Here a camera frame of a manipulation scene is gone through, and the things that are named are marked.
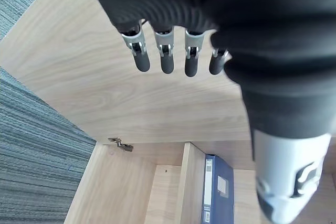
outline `cabinet hinge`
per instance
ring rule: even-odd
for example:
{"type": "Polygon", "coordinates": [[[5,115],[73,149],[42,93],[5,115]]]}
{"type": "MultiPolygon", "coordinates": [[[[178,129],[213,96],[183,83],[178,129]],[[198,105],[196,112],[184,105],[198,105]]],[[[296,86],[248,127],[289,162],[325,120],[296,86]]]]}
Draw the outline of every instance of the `cabinet hinge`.
{"type": "Polygon", "coordinates": [[[133,146],[130,144],[122,144],[121,143],[121,139],[118,137],[112,137],[112,138],[108,138],[108,140],[110,142],[114,142],[117,144],[117,147],[123,149],[126,152],[132,152],[133,151],[133,146]]]}

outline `light wood panel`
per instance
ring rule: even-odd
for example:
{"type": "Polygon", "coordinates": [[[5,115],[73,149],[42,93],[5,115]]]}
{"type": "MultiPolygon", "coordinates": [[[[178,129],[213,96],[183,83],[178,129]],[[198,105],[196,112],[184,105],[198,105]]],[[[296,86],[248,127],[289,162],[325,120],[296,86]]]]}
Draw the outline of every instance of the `light wood panel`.
{"type": "MultiPolygon", "coordinates": [[[[235,223],[268,224],[259,209],[255,192],[255,172],[234,170],[235,223]]],[[[323,174],[320,186],[293,224],[336,223],[336,190],[330,174],[323,174]]]]}
{"type": "Polygon", "coordinates": [[[15,78],[102,143],[249,139],[240,91],[208,65],[209,34],[195,77],[184,74],[184,30],[175,29],[175,70],[162,73],[149,24],[151,69],[139,72],[97,0],[35,0],[0,42],[15,78]]]}
{"type": "Polygon", "coordinates": [[[97,144],[65,224],[143,223],[155,167],[132,153],[97,144]]]}
{"type": "Polygon", "coordinates": [[[199,224],[202,212],[205,154],[185,143],[175,224],[199,224]]]}
{"type": "Polygon", "coordinates": [[[182,164],[184,142],[133,144],[133,155],[143,157],[157,165],[182,164]]]}
{"type": "Polygon", "coordinates": [[[156,167],[145,224],[173,224],[181,166],[156,167]]]}

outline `binder label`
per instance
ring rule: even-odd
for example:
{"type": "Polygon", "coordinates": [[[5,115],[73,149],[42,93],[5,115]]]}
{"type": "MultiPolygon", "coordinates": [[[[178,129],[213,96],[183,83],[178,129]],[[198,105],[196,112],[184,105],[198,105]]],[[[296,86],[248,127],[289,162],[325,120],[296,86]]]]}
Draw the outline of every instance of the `binder label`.
{"type": "Polygon", "coordinates": [[[204,180],[204,205],[211,206],[212,191],[212,159],[206,160],[204,180]]]}

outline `blue binder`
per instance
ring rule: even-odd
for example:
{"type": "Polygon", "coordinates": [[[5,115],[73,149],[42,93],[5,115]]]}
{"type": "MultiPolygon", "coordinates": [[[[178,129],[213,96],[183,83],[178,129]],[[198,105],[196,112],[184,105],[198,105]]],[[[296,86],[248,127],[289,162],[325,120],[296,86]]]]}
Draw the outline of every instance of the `blue binder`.
{"type": "Polygon", "coordinates": [[[234,224],[233,169],[215,155],[206,155],[202,224],[234,224]]]}

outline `floor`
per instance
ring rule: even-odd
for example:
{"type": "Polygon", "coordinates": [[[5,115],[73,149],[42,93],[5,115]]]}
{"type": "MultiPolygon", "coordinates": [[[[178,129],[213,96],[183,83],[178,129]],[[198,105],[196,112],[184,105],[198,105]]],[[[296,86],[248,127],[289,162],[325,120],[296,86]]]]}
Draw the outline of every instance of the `floor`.
{"type": "MultiPolygon", "coordinates": [[[[0,0],[0,40],[34,0],[0,0]]],[[[63,223],[95,141],[0,67],[0,223],[63,223]]]]}

